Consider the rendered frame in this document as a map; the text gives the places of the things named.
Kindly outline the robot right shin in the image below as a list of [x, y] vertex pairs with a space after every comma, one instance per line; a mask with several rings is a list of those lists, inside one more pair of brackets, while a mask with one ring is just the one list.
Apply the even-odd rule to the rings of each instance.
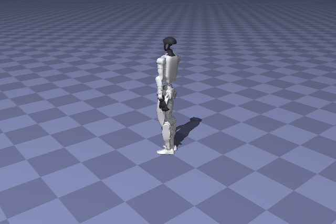
[[[176, 122], [176, 118], [175, 118], [175, 122]], [[175, 130], [176, 130], [176, 124], [171, 125], [171, 140], [170, 140], [170, 146], [172, 146], [174, 144], [174, 135], [175, 135]]]

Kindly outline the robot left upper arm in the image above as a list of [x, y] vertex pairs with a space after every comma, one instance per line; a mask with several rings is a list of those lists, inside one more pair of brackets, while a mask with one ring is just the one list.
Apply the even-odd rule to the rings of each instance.
[[166, 57], [161, 57], [157, 59], [157, 72], [159, 74], [158, 77], [161, 78], [161, 81], [163, 81], [164, 78], [164, 65], [166, 64]]

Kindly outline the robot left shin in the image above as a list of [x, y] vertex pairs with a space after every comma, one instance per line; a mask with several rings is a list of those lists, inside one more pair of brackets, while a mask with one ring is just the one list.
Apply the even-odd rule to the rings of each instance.
[[171, 130], [169, 124], [164, 124], [163, 128], [161, 127], [163, 140], [166, 146], [166, 150], [170, 150], [170, 140], [171, 140]]

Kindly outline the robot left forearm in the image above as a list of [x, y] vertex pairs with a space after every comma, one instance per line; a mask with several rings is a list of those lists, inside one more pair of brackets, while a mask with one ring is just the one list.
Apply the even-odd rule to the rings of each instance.
[[164, 95], [163, 93], [163, 83], [162, 83], [162, 81], [161, 81], [161, 78], [160, 77], [156, 77], [155, 78], [155, 80], [156, 80], [156, 84], [157, 84], [157, 94], [158, 94], [158, 98], [161, 100], [161, 99], [163, 99], [162, 98], [162, 95]]

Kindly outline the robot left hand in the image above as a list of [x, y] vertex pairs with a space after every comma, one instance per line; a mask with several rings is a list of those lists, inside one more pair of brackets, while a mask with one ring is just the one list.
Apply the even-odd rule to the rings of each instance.
[[168, 111], [169, 109], [168, 109], [168, 107], [166, 106], [166, 103], [165, 103], [165, 98], [164, 98], [164, 95], [162, 95], [162, 98], [163, 99], [159, 99], [159, 101], [160, 101], [160, 104], [159, 104], [159, 108], [161, 108], [162, 109], [162, 111]]

